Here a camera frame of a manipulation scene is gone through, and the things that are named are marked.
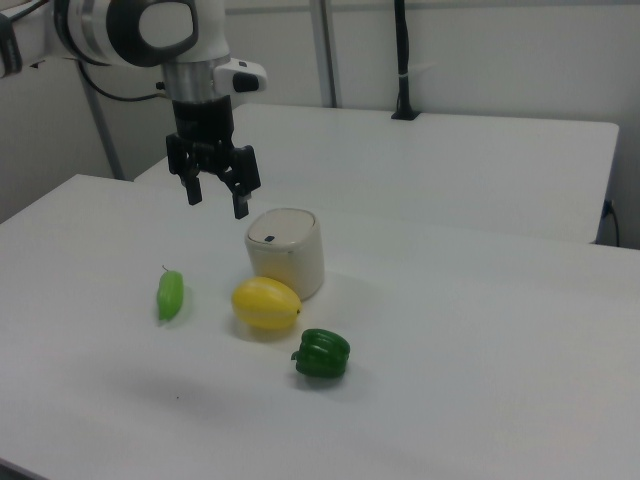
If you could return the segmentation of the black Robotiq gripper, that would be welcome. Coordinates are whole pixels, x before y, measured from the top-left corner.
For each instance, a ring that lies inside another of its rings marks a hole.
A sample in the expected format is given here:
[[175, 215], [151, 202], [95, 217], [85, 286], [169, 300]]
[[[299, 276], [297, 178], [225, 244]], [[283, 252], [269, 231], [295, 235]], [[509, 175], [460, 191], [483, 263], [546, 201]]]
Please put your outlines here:
[[202, 201], [200, 171], [219, 174], [232, 194], [234, 216], [249, 214], [252, 193], [261, 186], [252, 146], [235, 147], [229, 97], [204, 103], [172, 102], [176, 132], [166, 137], [169, 172], [180, 178], [187, 201]]

